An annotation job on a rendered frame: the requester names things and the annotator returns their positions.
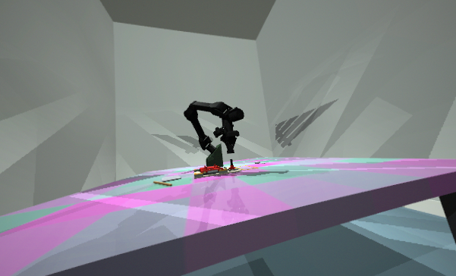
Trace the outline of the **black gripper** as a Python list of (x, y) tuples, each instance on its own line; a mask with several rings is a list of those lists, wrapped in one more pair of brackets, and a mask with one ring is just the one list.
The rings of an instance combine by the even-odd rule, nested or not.
[(232, 152), (237, 139), (235, 136), (239, 136), (239, 132), (237, 130), (233, 130), (234, 125), (232, 123), (225, 123), (223, 126), (225, 126), (226, 133), (222, 134), (220, 141), (224, 142), (227, 150)]

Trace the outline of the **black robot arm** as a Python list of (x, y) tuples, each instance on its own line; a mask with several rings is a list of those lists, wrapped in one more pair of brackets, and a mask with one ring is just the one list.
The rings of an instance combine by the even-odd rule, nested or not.
[[(203, 132), (200, 122), (198, 121), (197, 110), (208, 111), (215, 116), (219, 116), (222, 119), (222, 124), (232, 123), (244, 118), (244, 112), (240, 108), (235, 107), (232, 109), (232, 107), (226, 105), (224, 102), (205, 103), (194, 101), (189, 105), (188, 109), (184, 112), (184, 116), (191, 121), (197, 132), (202, 150), (205, 151), (207, 149), (211, 154), (214, 153), (217, 147), (214, 147), (211, 144), (211, 139)], [(215, 138), (221, 136), (223, 133), (226, 133), (225, 126), (222, 125), (222, 128), (217, 127), (213, 133)]]

